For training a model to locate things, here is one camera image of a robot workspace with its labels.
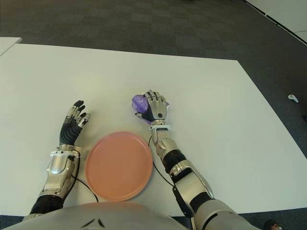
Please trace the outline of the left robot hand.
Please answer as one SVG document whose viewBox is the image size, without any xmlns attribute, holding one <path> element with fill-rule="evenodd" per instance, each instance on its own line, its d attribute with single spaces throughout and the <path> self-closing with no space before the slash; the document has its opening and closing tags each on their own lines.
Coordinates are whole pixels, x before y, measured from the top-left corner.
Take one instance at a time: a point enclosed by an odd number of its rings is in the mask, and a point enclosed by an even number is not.
<svg viewBox="0 0 307 230">
<path fill-rule="evenodd" d="M 85 104 L 82 100 L 75 102 L 69 109 L 59 133 L 60 145 L 75 145 L 77 138 L 91 116 L 89 113 L 82 113 L 84 109 Z"/>
</svg>

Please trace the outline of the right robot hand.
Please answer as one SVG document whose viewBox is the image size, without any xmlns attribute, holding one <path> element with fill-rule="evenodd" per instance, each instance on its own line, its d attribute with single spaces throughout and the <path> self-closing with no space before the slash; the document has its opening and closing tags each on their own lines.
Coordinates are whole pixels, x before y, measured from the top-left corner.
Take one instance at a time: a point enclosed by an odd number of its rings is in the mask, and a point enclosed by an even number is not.
<svg viewBox="0 0 307 230">
<path fill-rule="evenodd" d="M 164 125 L 167 117 L 168 103 L 159 92 L 149 90 L 143 95 L 132 98 L 132 108 L 135 115 L 148 124 Z"/>
</svg>

